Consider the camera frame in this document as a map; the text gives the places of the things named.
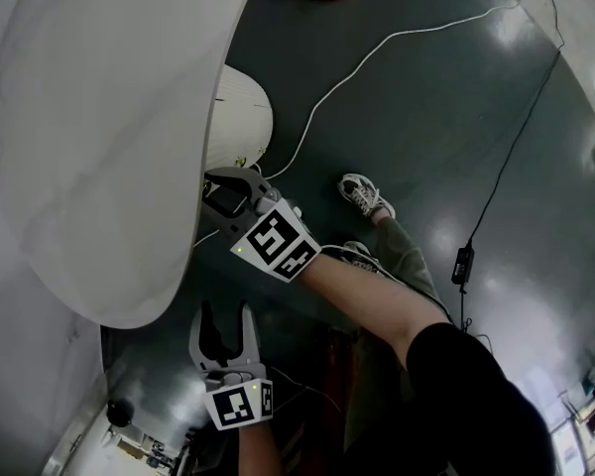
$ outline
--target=sneaker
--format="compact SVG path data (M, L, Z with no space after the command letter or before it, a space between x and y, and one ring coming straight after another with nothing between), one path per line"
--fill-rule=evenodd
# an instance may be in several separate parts
M395 208L379 195L379 189L366 177L349 173L337 184L342 197L357 206L365 217L370 217L375 210L386 208L390 216L396 218Z
M343 245L348 252L342 251L341 260L367 272L372 272L377 275L382 275L375 263L379 264L379 260L370 253L368 247L361 242L346 242Z

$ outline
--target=white round object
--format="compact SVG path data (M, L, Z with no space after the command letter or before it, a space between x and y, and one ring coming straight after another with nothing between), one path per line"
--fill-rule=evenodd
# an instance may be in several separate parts
M44 284L93 321L169 306L245 0L20 0L0 57L0 197Z
M273 128L274 115L265 90L226 65L214 102L205 170L256 164L269 146Z

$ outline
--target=olive green pants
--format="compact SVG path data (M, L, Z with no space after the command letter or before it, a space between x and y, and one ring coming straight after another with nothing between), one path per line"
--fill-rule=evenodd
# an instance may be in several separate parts
M420 249L399 222L383 219L377 232L375 257L382 267L445 310ZM372 424L388 417L414 396L408 372L388 344L362 328L355 349L357 373L346 417L344 450Z

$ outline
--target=white cylindrical container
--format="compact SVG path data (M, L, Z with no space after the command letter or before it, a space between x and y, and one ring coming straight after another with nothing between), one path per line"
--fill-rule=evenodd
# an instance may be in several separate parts
M267 150L273 128L273 111L265 90L226 65L214 101L205 170L256 164Z

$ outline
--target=dark gray floor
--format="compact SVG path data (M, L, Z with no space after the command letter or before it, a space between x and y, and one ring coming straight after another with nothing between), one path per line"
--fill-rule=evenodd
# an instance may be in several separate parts
M313 104L385 36L512 3L249 0L227 63L256 79L273 105L264 173L289 160ZM322 244L351 236L371 243L370 225L335 188L346 172L370 177L424 250L458 321L458 289L450 282L456 251L467 242L554 53L541 29L516 10L393 39L320 107L296 162L273 183L297 201ZM201 224L199 235L206 229ZM595 116L563 60L474 248L470 331L491 337L508 376L546 412L588 370L586 346L595 337ZM263 355L298 378L307 373L312 340L324 339L321 321L351 327L298 284L286 286L229 255L215 237L194 251L162 318L112 334L113 355L130 342L168 339L184 361L192 315L206 298L232 311L246 298L261 320Z

